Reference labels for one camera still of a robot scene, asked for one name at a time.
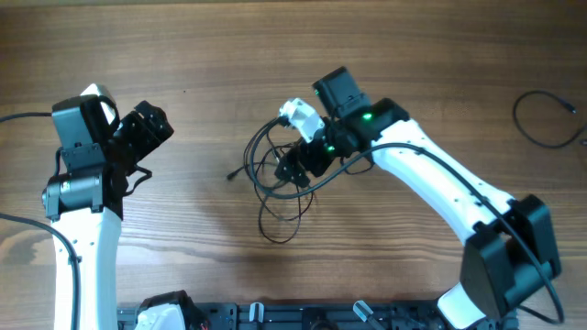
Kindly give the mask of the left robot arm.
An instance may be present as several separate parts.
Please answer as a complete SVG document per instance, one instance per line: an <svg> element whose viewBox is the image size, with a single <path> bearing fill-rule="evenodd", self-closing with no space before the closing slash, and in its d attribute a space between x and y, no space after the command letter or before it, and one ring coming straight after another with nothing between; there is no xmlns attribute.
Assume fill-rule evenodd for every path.
<svg viewBox="0 0 587 330"><path fill-rule="evenodd" d="M106 95L85 94L52 107L66 171L42 193L45 215L57 231L57 329L116 329L116 254L129 176L152 173L139 162L174 130L165 112L147 101L120 117Z"/></svg>

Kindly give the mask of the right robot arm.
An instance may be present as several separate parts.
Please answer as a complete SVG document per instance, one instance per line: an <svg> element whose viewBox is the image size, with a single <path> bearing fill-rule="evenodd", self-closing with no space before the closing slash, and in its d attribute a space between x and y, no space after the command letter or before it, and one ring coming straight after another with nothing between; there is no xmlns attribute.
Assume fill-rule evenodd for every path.
<svg viewBox="0 0 587 330"><path fill-rule="evenodd" d="M535 195L516 199L481 180L433 142L395 101L373 102L346 68L318 80L319 114L300 98L280 108L279 125L300 140L276 176L302 188L331 179L335 159L359 158L404 182L449 225L464 247L458 283L437 300L456 329L502 321L527 298L550 290L561 263L548 207Z"/></svg>

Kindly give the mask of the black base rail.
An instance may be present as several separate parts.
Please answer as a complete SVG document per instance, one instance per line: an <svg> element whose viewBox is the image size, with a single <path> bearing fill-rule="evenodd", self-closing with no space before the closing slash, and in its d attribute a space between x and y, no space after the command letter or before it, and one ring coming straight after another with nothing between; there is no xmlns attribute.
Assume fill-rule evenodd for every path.
<svg viewBox="0 0 587 330"><path fill-rule="evenodd" d="M249 319L248 304L208 302L196 307L207 317L204 329L372 329L349 304L266 304L263 316ZM373 318L391 330L449 330L433 301L372 303Z"/></svg>

